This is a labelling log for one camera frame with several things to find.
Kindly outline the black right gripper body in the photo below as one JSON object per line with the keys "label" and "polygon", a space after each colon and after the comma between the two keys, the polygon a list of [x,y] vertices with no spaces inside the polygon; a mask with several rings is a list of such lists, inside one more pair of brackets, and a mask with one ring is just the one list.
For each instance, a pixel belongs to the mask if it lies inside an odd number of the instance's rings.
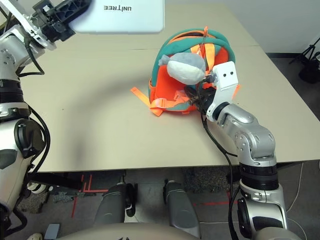
{"label": "black right gripper body", "polygon": [[216,88],[212,86],[208,88],[200,87],[199,89],[197,89],[197,91],[200,106],[196,106],[196,108],[200,113],[206,113],[209,106],[213,103],[216,94]]}

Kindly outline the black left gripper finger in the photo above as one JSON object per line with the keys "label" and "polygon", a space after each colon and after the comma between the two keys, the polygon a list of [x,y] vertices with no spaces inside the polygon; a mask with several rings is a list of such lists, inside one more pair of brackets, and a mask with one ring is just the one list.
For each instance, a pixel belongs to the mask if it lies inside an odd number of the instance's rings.
{"label": "black left gripper finger", "polygon": [[64,0],[54,7],[53,15],[63,24],[69,24],[90,7],[92,0]]}

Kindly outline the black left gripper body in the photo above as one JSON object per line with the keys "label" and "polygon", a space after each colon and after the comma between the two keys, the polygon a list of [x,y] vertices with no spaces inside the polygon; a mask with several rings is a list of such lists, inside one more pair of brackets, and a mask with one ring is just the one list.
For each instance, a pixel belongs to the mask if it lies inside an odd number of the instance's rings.
{"label": "black left gripper body", "polygon": [[50,42],[64,42],[72,37],[75,31],[69,27],[69,23],[64,24],[55,18],[54,8],[50,0],[40,0],[33,6],[35,13],[32,14],[32,23]]}

